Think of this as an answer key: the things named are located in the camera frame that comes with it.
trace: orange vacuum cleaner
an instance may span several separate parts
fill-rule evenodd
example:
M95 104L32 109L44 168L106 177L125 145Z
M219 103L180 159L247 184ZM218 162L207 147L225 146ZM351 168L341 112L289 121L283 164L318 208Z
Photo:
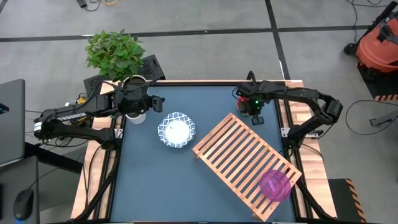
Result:
M357 68L367 81L398 75L398 12L392 1L376 18L356 44L348 44L344 53L359 58Z

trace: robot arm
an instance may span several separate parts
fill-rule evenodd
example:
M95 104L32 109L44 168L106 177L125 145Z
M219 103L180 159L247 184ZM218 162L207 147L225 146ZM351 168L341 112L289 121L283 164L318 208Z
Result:
M300 148L304 137L319 126L335 124L343 110L343 105L338 100L318 90L288 88L269 81L257 83L252 71L249 72L248 79L252 82L238 84L236 94L241 97L239 102L243 105L240 112L253 116L253 125L264 124L264 118L259 115L264 103L269 103L270 100L281 99L305 103L313 111L314 115L310 119L301 125L295 124L289 129L286 138L292 148Z
M143 114L153 108L162 112L164 98L149 96L146 84L134 84L127 88L113 85L115 90L109 93L91 96L81 105L69 105L63 108L47 109L35 119L34 135L40 140L59 136L95 140L108 149L115 144L114 129L95 130L64 124L76 118L119 116L129 113Z

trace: black mouse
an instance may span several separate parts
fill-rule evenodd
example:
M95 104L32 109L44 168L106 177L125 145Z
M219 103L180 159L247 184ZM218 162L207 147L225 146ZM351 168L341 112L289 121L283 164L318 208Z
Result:
M25 189L17 195L14 202L14 216L23 221L30 217L33 210L33 190Z

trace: blue and white bowl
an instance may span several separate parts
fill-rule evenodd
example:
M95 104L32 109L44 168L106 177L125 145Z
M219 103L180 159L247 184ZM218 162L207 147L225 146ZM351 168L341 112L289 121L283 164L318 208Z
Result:
M178 149L195 137L195 124L181 112L170 113L157 127L157 134L166 146Z

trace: gray floor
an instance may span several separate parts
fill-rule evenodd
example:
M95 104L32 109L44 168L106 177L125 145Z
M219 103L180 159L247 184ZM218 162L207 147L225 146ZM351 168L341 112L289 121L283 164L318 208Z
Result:
M354 22L353 9L345 0L271 3L278 27L351 26ZM368 4L365 0L356 3ZM381 11L359 7L358 24L370 24ZM127 32L269 28L270 24L263 0L120 0L113 6L102 4L91 13L81 10L76 1L12 0L0 13L0 38L82 35L122 28ZM371 100L355 59L341 53L353 37L352 30L280 33L291 79L303 80L307 87L329 93L345 106L340 122L320 140L328 177L354 181L369 222L396 223L398 152L394 135L398 126L393 124L373 136L358 136L344 121L352 102ZM245 78L248 70L258 78L282 79L271 33L142 40L146 54L156 54L168 79L237 79ZM85 65L85 45L85 40L2 42L0 83L25 79L29 110L60 107L84 91L83 79L97 73ZM393 109L363 103L353 107L348 121L359 132L371 132L368 119ZM27 114L27 131L33 125L29 118L35 116ZM84 148L55 151L77 158ZM40 166L40 173L49 169ZM78 178L59 170L40 181L41 223L68 219Z

